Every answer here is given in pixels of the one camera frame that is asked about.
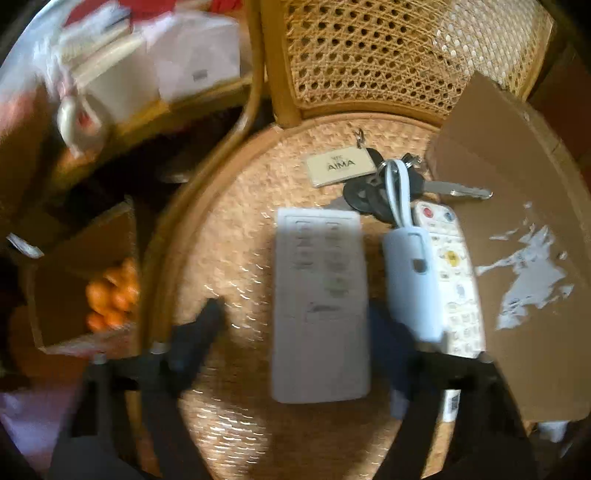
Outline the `white fan remote control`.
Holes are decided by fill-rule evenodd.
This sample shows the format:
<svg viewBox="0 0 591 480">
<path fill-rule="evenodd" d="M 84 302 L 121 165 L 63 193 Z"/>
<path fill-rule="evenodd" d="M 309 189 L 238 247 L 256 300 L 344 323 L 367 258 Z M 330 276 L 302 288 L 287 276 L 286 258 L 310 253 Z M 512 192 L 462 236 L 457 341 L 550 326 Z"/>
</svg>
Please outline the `white fan remote control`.
<svg viewBox="0 0 591 480">
<path fill-rule="evenodd" d="M 314 404 L 365 397 L 369 292 L 360 215 L 277 210 L 273 280 L 273 399 Z"/>
</svg>

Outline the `paper cup with sticks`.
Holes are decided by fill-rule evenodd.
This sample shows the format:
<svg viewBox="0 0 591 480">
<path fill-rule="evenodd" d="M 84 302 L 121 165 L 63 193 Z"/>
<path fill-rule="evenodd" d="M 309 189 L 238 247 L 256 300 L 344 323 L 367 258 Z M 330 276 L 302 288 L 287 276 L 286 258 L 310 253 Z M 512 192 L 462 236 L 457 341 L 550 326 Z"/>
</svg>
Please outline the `paper cup with sticks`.
<svg viewBox="0 0 591 480">
<path fill-rule="evenodd" d="M 86 69 L 114 66 L 144 48 L 143 35 L 123 20 L 94 32 L 89 27 L 74 32 L 57 47 L 56 58 L 63 75 L 77 76 Z"/>
</svg>

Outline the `light blue power bank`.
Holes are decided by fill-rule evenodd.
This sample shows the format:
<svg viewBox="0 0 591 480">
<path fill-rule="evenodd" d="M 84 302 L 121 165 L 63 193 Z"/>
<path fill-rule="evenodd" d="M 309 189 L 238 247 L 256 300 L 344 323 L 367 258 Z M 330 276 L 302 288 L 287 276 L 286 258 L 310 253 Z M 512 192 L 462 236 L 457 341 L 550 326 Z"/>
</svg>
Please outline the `light blue power bank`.
<svg viewBox="0 0 591 480">
<path fill-rule="evenodd" d="M 417 341 L 437 345 L 444 329 L 435 256 L 427 230 L 414 224 L 409 171 L 403 161 L 387 162 L 385 183 L 394 216 L 394 229 L 382 241 L 388 307 Z"/>
</svg>

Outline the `cream ceramic mug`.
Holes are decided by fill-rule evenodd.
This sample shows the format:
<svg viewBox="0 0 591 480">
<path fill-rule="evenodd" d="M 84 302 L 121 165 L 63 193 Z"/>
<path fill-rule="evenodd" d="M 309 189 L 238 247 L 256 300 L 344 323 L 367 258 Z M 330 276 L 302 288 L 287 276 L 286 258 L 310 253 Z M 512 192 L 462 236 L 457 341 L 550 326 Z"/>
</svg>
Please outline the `cream ceramic mug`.
<svg viewBox="0 0 591 480">
<path fill-rule="evenodd" d="M 74 72 L 74 86 L 61 101 L 57 126 L 76 155 L 99 147 L 112 127 L 159 96 L 152 62 L 134 56 L 112 64 L 88 61 Z"/>
</svg>

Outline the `wooden side table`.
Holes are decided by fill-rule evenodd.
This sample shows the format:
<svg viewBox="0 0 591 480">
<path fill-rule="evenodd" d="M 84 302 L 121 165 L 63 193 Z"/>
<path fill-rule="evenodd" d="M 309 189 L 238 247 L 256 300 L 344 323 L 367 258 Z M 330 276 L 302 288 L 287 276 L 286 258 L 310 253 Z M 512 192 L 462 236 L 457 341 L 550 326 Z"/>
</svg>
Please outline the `wooden side table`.
<svg viewBox="0 0 591 480">
<path fill-rule="evenodd" d="M 99 165 L 155 136 L 179 131 L 191 122 L 235 107 L 245 107 L 252 88 L 264 88 L 252 74 L 222 82 L 204 92 L 176 102 L 158 100 L 130 120 L 116 125 L 102 149 L 81 156 L 66 150 L 47 177 L 45 191 L 57 195 L 91 174 Z"/>
</svg>

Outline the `white tv remote coloured buttons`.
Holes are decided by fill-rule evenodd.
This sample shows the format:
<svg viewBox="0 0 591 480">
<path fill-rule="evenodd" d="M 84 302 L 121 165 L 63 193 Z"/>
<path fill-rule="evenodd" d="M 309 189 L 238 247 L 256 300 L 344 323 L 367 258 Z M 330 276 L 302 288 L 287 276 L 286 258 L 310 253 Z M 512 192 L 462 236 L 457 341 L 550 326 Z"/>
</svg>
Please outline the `white tv remote coloured buttons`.
<svg viewBox="0 0 591 480">
<path fill-rule="evenodd" d="M 442 204 L 419 201 L 415 224 L 427 230 L 434 249 L 442 306 L 446 354 L 476 358 L 486 349 L 478 287 L 465 237 L 455 212 Z"/>
</svg>

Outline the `brown cardboard box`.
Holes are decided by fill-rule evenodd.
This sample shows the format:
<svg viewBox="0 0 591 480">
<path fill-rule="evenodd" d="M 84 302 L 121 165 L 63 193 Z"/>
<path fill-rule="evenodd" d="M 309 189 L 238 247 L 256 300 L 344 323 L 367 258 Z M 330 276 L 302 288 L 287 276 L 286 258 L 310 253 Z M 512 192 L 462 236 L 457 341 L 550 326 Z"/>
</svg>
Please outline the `brown cardboard box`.
<svg viewBox="0 0 591 480">
<path fill-rule="evenodd" d="M 590 194 L 562 140 L 482 74 L 429 145 L 443 181 L 489 189 L 456 198 L 484 315 L 486 348 L 524 418 L 590 411 Z"/>
</svg>

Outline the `cardboard box of oranges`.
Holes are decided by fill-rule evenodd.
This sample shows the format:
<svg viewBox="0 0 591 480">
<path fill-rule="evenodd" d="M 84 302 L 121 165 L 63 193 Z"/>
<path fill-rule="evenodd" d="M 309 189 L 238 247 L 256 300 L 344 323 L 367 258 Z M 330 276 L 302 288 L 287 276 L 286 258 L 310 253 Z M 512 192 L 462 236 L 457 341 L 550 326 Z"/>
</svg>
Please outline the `cardboard box of oranges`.
<svg viewBox="0 0 591 480">
<path fill-rule="evenodd" d="M 86 356 L 126 337 L 139 300 L 133 205 L 124 200 L 26 268 L 35 346 Z"/>
</svg>

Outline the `black keys with AIMA tag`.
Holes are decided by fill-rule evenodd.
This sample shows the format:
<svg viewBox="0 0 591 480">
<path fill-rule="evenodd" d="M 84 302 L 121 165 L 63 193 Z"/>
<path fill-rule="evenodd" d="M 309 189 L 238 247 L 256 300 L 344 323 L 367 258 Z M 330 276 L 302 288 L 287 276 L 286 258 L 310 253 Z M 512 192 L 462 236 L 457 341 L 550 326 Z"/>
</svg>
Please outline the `black keys with AIMA tag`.
<svg viewBox="0 0 591 480">
<path fill-rule="evenodd" d="M 372 159 L 376 171 L 346 179 L 344 186 L 342 186 L 342 195 L 329 203 L 327 208 L 332 210 L 355 210 L 362 215 L 372 215 L 383 223 L 396 225 L 397 222 L 389 203 L 386 188 L 387 161 L 378 150 L 366 145 L 365 132 L 362 129 L 356 130 L 355 136 L 356 146 L 353 147 L 353 154 L 363 153 L 363 155 Z M 402 161 L 408 170 L 412 200 L 418 200 L 427 194 L 470 197 L 479 200 L 488 200 L 493 197 L 493 192 L 485 188 L 427 180 L 418 170 L 422 159 L 417 155 L 406 153 Z"/>
</svg>

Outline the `rattan cane chair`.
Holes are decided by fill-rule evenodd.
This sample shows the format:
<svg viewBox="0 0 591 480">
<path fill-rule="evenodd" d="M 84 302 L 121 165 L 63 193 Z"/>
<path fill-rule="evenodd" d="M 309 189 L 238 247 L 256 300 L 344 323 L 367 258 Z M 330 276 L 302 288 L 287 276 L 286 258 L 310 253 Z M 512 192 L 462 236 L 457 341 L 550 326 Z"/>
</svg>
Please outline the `rattan cane chair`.
<svg viewBox="0 0 591 480">
<path fill-rule="evenodd" d="M 443 181 L 429 145 L 473 75 L 526 103 L 551 20 L 535 1 L 252 1 L 247 15 L 264 88 L 159 223 L 141 283 L 144 354 L 221 301 L 224 324 L 178 399 L 209 479 L 377 479 L 408 402 L 371 348 L 363 398 L 271 395 L 276 212 L 328 209 L 346 179 L 376 171 L 353 154 L 358 129 L 387 162 L 417 155 Z M 370 332 L 370 307 L 393 317 L 382 241 L 394 225 L 358 214 Z M 429 457 L 443 465 L 460 399 L 448 390 L 440 407 Z"/>
</svg>

